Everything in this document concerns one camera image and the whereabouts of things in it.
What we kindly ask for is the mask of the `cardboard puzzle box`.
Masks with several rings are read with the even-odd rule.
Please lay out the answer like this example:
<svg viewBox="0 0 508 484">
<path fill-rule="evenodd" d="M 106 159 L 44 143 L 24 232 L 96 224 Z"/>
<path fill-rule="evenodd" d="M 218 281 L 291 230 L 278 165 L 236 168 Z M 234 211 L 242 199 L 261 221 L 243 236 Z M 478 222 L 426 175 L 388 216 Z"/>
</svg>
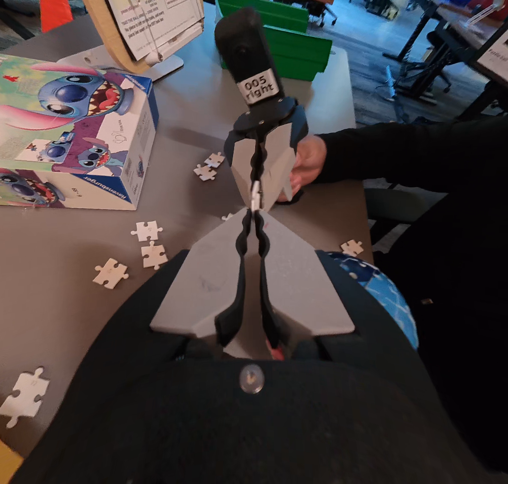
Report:
<svg viewBox="0 0 508 484">
<path fill-rule="evenodd" d="M 135 211 L 159 114 L 150 78 L 1 54 L 1 205 Z"/>
</svg>

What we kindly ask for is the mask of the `person's right forearm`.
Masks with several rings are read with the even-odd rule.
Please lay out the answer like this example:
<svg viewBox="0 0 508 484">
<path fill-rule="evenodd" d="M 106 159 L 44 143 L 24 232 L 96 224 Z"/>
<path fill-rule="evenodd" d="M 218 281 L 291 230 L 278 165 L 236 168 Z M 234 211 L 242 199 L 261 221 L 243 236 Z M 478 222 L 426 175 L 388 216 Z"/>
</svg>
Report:
<svg viewBox="0 0 508 484">
<path fill-rule="evenodd" d="M 507 182 L 507 116 L 432 125 L 382 123 L 322 134 L 314 183 L 385 178 L 438 193 Z"/>
</svg>

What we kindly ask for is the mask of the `person's dark clothed body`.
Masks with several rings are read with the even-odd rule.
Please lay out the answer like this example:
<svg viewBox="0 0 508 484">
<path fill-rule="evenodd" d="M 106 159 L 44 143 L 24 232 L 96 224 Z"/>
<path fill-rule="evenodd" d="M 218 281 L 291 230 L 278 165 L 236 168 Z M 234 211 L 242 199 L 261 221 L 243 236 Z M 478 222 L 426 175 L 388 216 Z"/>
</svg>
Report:
<svg viewBox="0 0 508 484">
<path fill-rule="evenodd" d="M 507 196 L 492 186 L 445 195 L 367 189 L 374 241 L 409 228 L 377 259 L 410 305 L 419 355 L 457 431 L 507 473 Z"/>
</svg>

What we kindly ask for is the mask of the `person's right hand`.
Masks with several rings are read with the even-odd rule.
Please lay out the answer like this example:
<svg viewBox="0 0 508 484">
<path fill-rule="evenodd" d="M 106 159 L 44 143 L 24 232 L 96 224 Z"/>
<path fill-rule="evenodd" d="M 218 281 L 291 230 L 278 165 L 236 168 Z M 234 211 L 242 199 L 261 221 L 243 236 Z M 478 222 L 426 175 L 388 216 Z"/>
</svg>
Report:
<svg viewBox="0 0 508 484">
<path fill-rule="evenodd" d="M 317 135 L 308 135 L 299 141 L 296 160 L 289 175 L 292 195 L 313 183 L 321 174 L 327 157 L 325 142 Z"/>
</svg>

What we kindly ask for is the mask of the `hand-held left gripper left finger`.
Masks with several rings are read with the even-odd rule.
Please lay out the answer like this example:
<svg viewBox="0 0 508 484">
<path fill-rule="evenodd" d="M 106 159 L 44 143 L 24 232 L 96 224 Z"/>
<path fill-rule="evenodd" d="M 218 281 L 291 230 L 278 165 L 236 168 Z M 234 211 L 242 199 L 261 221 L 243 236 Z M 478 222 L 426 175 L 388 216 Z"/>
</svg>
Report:
<svg viewBox="0 0 508 484">
<path fill-rule="evenodd" d="M 243 208 L 197 241 L 150 327 L 226 347 L 243 322 L 247 237 L 252 212 Z"/>
</svg>

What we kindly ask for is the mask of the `blue puzzle ball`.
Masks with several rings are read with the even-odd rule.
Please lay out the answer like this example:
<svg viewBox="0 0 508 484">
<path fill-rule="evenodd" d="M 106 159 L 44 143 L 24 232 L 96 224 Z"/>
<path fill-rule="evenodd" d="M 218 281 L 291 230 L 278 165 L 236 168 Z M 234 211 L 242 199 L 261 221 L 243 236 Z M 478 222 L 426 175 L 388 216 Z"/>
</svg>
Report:
<svg viewBox="0 0 508 484">
<path fill-rule="evenodd" d="M 378 267 L 341 252 L 328 252 L 359 285 L 361 285 L 390 314 L 414 350 L 419 348 L 416 322 L 405 298 L 394 282 Z"/>
</svg>

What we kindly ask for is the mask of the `yellow plastic bin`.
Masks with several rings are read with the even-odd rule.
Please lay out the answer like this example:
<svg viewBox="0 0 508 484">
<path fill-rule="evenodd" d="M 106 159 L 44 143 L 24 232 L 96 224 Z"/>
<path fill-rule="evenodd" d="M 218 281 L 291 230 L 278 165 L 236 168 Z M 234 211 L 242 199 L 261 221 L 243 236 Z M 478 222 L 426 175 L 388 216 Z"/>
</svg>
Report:
<svg viewBox="0 0 508 484">
<path fill-rule="evenodd" d="M 1 440 L 1 483 L 9 483 L 23 461 L 21 455 Z"/>
</svg>

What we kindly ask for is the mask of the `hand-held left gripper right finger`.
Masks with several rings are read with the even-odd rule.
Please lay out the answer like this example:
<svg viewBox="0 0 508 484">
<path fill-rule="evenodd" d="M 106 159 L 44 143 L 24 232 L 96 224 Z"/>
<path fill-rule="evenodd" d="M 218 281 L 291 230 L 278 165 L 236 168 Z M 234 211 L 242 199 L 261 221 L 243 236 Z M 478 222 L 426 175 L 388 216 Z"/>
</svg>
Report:
<svg viewBox="0 0 508 484">
<path fill-rule="evenodd" d="M 272 349 L 351 334 L 354 323 L 314 247 L 263 210 L 255 212 L 263 329 Z"/>
</svg>

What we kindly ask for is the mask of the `green plastic bin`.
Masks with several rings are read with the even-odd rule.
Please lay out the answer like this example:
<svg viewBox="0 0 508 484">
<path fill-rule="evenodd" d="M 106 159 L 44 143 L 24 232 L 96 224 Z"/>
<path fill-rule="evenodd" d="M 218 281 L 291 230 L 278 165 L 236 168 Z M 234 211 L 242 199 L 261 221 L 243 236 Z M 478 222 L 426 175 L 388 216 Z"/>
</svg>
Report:
<svg viewBox="0 0 508 484">
<path fill-rule="evenodd" d="M 332 40 L 270 25 L 263 29 L 281 78 L 313 82 L 326 70 Z"/>
<path fill-rule="evenodd" d="M 253 8 L 263 25 L 305 34 L 308 10 L 270 0 L 215 0 L 215 22 L 243 8 Z"/>
</svg>

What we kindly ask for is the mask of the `orange traffic cone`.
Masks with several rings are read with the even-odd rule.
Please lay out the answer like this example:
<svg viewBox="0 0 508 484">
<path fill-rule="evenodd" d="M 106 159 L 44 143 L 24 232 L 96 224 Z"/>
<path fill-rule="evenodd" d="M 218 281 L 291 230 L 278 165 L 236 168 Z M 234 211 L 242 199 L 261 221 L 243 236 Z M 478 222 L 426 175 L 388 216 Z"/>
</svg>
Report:
<svg viewBox="0 0 508 484">
<path fill-rule="evenodd" d="M 68 0 L 40 0 L 40 15 L 43 34 L 73 21 Z"/>
</svg>

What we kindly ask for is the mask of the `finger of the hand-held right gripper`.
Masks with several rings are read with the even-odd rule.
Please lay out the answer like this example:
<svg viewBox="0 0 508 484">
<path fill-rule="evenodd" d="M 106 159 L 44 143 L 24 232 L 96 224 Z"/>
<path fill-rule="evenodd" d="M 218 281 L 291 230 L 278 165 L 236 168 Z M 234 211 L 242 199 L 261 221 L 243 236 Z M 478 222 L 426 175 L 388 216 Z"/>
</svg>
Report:
<svg viewBox="0 0 508 484">
<path fill-rule="evenodd" d="M 269 212 L 281 194 L 292 201 L 289 175 L 293 169 L 296 152 L 291 145 L 292 124 L 280 125 L 266 134 L 261 147 L 261 189 L 263 208 Z"/>
<path fill-rule="evenodd" d="M 250 209 L 252 182 L 261 182 L 261 146 L 255 138 L 243 138 L 234 143 L 231 170 L 245 206 Z"/>
</svg>

